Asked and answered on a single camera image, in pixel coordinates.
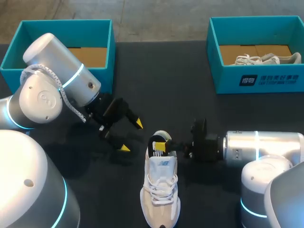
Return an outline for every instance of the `cardboard box insert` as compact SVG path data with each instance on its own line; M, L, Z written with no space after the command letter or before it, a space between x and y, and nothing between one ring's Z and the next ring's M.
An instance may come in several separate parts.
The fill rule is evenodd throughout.
M68 49L86 67L105 67L107 52L105 47L69 47Z

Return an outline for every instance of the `logo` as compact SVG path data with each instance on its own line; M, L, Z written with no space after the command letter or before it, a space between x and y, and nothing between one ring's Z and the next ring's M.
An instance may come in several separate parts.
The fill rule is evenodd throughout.
M44 108L54 108L56 105L56 98L49 91L41 91L38 94L38 101Z
M160 165L160 166L165 166L168 164L169 164L169 161L161 161L160 163L158 163L158 165Z
M257 75L243 75L239 86L253 86L256 83Z

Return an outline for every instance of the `cardboard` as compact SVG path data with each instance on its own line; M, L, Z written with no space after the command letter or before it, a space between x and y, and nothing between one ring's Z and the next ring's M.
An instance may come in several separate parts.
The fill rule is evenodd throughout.
M269 53L273 53L276 56L291 56L288 45L256 45L256 51L258 56L262 57Z
M238 56L262 57L273 53L277 56L291 56L288 45L221 45L219 46L224 65L232 65Z
M107 48L80 47L68 48L86 67L105 67Z
M224 65L234 64L238 56L258 56L255 46L241 45L222 45L219 46Z

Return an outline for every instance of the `teal box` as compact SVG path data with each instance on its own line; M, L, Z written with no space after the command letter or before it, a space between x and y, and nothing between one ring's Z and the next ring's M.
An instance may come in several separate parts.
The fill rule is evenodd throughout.
M304 24L298 16L210 18L206 50L217 94L304 91L304 64L225 66L220 45L288 45L303 63Z
M68 48L107 48L105 67L88 70L101 82L102 92L112 92L115 38L111 20L24 20L10 43L0 71L14 93L20 86L20 74L27 65L23 54L30 44L45 33L54 34Z

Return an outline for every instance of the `shoe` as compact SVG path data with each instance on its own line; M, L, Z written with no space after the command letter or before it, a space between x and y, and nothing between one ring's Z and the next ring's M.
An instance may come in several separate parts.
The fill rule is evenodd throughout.
M276 65L276 64L300 64L301 55L296 52L292 56L279 57L270 53L263 57L238 56L232 65Z
M181 210L177 187L176 152L155 149L156 142L171 139L165 131L157 131L149 140L145 156L145 176L140 192L144 217L152 228L172 228Z

